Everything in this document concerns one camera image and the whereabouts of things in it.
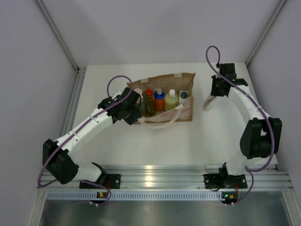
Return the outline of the green bottle beige cap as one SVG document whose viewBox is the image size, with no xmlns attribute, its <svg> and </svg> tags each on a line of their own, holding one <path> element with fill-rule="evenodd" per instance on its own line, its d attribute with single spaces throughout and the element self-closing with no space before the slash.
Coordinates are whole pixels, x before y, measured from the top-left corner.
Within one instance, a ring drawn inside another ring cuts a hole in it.
<svg viewBox="0 0 301 226">
<path fill-rule="evenodd" d="M 135 88 L 134 92 L 139 94 L 135 106 L 142 112 L 143 111 L 143 91 L 140 88 Z"/>
</svg>

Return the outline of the red capped oil bottle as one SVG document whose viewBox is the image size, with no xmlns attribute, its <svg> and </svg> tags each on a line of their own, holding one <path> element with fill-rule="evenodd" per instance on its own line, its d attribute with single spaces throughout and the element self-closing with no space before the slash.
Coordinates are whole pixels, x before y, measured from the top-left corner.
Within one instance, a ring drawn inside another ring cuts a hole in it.
<svg viewBox="0 0 301 226">
<path fill-rule="evenodd" d="M 155 100 L 153 91 L 151 89 L 146 89 L 145 108 L 148 116 L 152 117 L 155 115 Z"/>
</svg>

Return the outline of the blue capped orange bottle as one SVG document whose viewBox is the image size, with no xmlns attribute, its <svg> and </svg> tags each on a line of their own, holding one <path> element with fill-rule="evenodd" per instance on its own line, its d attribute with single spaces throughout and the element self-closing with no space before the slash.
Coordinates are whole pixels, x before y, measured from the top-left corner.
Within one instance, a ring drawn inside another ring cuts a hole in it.
<svg viewBox="0 0 301 226">
<path fill-rule="evenodd" d="M 154 90 L 156 111 L 163 111 L 165 108 L 165 93 L 163 92 L 162 88 L 155 88 Z"/>
</svg>

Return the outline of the white box dark cap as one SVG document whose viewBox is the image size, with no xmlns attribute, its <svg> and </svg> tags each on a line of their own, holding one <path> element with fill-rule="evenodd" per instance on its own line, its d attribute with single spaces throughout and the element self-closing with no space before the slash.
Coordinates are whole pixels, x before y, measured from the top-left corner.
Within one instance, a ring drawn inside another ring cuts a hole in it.
<svg viewBox="0 0 301 226">
<path fill-rule="evenodd" d="M 188 97 L 189 97 L 189 92 L 186 91 L 186 90 L 181 90 L 181 91 L 179 92 L 179 101 L 178 101 L 178 105 L 183 104 L 183 103 L 186 101 L 186 99 L 188 99 Z"/>
</svg>

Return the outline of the brown jute canvas bag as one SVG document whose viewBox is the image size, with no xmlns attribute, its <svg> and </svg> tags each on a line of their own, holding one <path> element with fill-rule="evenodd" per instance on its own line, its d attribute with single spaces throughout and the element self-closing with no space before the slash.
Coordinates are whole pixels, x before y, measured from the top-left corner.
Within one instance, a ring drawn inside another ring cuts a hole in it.
<svg viewBox="0 0 301 226">
<path fill-rule="evenodd" d="M 170 126 L 174 122 L 192 121 L 194 104 L 192 88 L 195 76 L 195 73 L 172 73 L 128 83 L 128 87 L 132 87 L 133 90 L 140 88 L 143 91 L 142 116 L 135 124 L 141 124 L 150 129 L 161 129 Z M 162 88 L 165 96 L 171 89 L 174 89 L 178 95 L 181 90 L 186 90 L 189 92 L 189 97 L 183 104 L 178 105 L 176 108 L 170 111 L 166 111 L 165 109 L 160 112 L 156 111 L 155 115 L 150 117 L 147 115 L 145 108 L 146 89 L 151 89 L 154 95 L 155 88 Z"/>
</svg>

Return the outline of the pale yellow pump bottle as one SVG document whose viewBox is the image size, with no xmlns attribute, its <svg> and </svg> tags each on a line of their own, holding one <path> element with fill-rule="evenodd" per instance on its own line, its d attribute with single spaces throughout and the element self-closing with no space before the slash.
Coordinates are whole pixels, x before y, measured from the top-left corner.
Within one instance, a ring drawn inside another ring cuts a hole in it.
<svg viewBox="0 0 301 226">
<path fill-rule="evenodd" d="M 170 111 L 178 106 L 179 96 L 174 89 L 169 90 L 165 96 L 165 110 Z"/>
</svg>

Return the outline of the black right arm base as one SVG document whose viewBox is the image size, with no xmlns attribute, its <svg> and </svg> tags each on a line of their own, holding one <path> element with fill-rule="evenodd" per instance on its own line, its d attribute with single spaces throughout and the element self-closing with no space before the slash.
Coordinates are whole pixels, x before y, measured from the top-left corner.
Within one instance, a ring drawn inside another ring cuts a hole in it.
<svg viewBox="0 0 301 226">
<path fill-rule="evenodd" d="M 205 188 L 210 190 L 219 189 L 245 189 L 248 188 L 245 175 L 222 176 L 217 173 L 204 174 Z"/>
</svg>

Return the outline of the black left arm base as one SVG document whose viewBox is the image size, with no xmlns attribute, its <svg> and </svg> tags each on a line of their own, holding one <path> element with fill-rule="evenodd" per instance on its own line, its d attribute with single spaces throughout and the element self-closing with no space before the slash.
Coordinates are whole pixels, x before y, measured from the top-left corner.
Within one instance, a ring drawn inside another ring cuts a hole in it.
<svg viewBox="0 0 301 226">
<path fill-rule="evenodd" d="M 120 174 L 106 174 L 100 176 L 100 178 L 95 182 L 97 185 L 102 185 L 108 189 L 120 189 L 121 175 Z M 98 188 L 95 185 L 90 185 L 87 183 L 80 182 L 80 189 L 94 189 Z"/>
</svg>

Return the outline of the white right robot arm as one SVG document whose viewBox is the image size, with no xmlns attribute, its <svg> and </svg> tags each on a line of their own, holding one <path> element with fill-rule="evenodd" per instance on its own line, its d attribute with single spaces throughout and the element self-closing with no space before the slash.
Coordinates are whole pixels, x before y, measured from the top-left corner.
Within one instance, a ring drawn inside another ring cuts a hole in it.
<svg viewBox="0 0 301 226">
<path fill-rule="evenodd" d="M 262 158 L 269 158 L 271 149 L 278 152 L 282 122 L 272 118 L 255 100 L 245 79 L 237 77 L 234 63 L 217 64 L 218 72 L 235 86 L 217 75 L 212 76 L 211 93 L 207 101 L 226 96 L 238 109 L 246 127 L 239 142 L 240 150 L 224 164 L 226 171 L 219 175 L 219 182 L 230 187 L 236 182 L 236 176 L 244 174 Z"/>
</svg>

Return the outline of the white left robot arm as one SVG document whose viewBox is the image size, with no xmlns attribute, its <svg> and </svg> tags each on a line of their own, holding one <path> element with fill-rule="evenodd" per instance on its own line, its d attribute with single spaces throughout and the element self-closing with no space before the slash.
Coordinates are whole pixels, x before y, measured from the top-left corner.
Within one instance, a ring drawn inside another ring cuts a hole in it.
<svg viewBox="0 0 301 226">
<path fill-rule="evenodd" d="M 106 171 L 97 163 L 81 163 L 76 156 L 96 135 L 117 121 L 132 125 L 142 116 L 140 94 L 126 87 L 104 99 L 77 127 L 53 141 L 43 144 L 43 168 L 64 185 L 73 180 L 89 181 L 94 187 L 106 184 Z"/>
</svg>

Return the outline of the aluminium frame rail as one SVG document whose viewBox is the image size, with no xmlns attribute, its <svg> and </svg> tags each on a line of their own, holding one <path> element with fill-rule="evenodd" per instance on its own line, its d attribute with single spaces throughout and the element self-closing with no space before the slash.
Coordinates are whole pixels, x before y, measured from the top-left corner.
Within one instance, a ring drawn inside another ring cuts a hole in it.
<svg viewBox="0 0 301 226">
<path fill-rule="evenodd" d="M 188 189 L 204 190 L 204 175 L 218 173 L 216 165 L 106 165 L 109 174 L 121 175 L 121 189 Z M 255 191 L 292 190 L 285 171 L 270 167 L 253 174 Z"/>
</svg>

